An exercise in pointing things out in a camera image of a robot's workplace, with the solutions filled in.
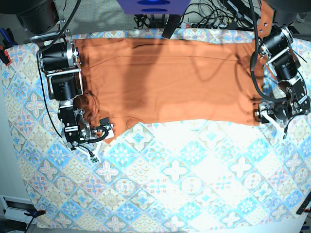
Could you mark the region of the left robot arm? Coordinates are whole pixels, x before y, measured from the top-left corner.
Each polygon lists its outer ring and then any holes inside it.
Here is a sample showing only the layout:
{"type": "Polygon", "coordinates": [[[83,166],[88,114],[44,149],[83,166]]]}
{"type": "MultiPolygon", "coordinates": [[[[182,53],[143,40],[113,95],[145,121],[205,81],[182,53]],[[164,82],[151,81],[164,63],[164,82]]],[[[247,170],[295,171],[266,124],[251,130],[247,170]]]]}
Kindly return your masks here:
{"type": "Polygon", "coordinates": [[[292,49],[294,36],[288,28],[297,14],[311,10],[309,0],[261,0],[260,18],[257,18],[253,2],[249,8],[253,21],[255,50],[250,58],[250,75],[257,93],[264,100],[256,111],[261,123],[272,123],[286,137],[288,127],[282,128],[278,122],[289,125],[297,116],[311,112],[311,98],[302,75],[299,72],[298,54],[292,49]],[[285,94],[282,98],[273,98],[264,94],[255,77],[257,60],[264,58],[267,66],[276,78],[279,89],[285,94]]]}

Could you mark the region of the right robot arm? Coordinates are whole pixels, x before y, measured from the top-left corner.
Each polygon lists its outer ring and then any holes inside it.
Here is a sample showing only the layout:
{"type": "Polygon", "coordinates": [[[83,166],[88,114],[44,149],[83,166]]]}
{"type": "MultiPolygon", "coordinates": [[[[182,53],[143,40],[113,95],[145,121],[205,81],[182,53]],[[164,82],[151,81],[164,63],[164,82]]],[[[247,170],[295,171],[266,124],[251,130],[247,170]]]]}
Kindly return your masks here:
{"type": "Polygon", "coordinates": [[[37,67],[48,89],[43,92],[43,98],[59,103],[57,116],[63,128],[57,134],[67,148],[78,150],[87,155],[90,162],[97,163],[103,140],[114,135],[113,124],[106,117],[100,120],[99,126],[91,127],[84,119],[84,110],[74,105],[84,90],[79,51],[70,37],[68,25],[80,3],[76,2],[68,19],[59,16],[53,0],[2,0],[0,12],[15,15],[30,41],[39,47],[37,67]]]}

